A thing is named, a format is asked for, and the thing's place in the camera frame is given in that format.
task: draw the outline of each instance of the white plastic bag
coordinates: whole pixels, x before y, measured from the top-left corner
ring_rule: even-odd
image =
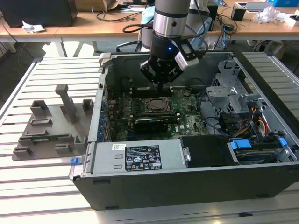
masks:
[[[258,22],[258,24],[266,23],[266,22],[274,22],[276,23],[275,17],[280,11],[275,10],[273,6],[266,7],[263,12],[258,12],[253,19]]]

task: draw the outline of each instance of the motherboard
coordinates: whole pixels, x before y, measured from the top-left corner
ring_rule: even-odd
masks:
[[[198,112],[198,93],[175,89],[165,95],[110,93],[113,97],[108,101],[112,141],[177,139],[208,134],[206,123]]]

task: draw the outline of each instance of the circuit board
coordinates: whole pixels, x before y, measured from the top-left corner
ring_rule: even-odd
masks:
[[[207,128],[197,110],[197,94],[173,90],[171,97],[133,98],[122,93],[109,101],[113,141],[177,139],[206,135]],[[166,131],[137,133],[140,120],[167,120]]]

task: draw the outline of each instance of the floor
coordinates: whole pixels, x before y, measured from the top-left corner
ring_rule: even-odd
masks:
[[[122,42],[98,42],[98,48],[101,52],[115,52],[115,46]],[[65,48],[68,56],[74,57],[89,57],[99,56],[101,52],[93,51],[92,43],[88,42],[65,42]],[[0,59],[0,108],[4,105],[11,92],[14,90],[19,80],[25,74],[28,66],[32,62],[32,57],[23,50],[25,45],[26,50],[33,57],[58,57],[54,43],[16,43],[16,53],[5,53]],[[288,42],[282,62],[291,70],[294,71],[298,65],[299,42]],[[252,51],[246,41],[236,41],[229,46],[229,49],[239,49],[243,52]],[[124,47],[123,52],[134,51],[135,46]]]

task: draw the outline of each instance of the warning label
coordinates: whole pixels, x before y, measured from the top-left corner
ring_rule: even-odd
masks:
[[[126,147],[126,171],[162,169],[159,146]]]

